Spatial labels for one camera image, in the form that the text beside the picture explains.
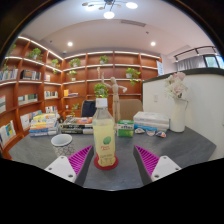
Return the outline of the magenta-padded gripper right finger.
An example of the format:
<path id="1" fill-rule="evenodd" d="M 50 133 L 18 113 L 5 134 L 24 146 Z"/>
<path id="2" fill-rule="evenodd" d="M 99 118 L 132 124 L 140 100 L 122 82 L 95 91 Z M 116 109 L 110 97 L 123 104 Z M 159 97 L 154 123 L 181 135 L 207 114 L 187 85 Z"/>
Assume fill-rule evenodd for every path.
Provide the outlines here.
<path id="1" fill-rule="evenodd" d="M 133 155 L 144 185 L 159 180 L 181 169 L 168 156 L 157 156 L 152 152 L 135 145 Z"/>

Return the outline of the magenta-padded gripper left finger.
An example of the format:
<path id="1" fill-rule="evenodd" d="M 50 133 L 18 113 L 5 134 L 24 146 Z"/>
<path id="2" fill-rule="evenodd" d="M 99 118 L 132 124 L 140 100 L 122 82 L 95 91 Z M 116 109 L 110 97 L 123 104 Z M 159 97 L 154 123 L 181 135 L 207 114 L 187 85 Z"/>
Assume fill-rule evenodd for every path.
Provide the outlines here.
<path id="1" fill-rule="evenodd" d="M 90 145 L 75 152 L 69 157 L 59 156 L 49 166 L 47 166 L 45 170 L 82 186 L 85 182 L 93 155 L 94 148 Z"/>

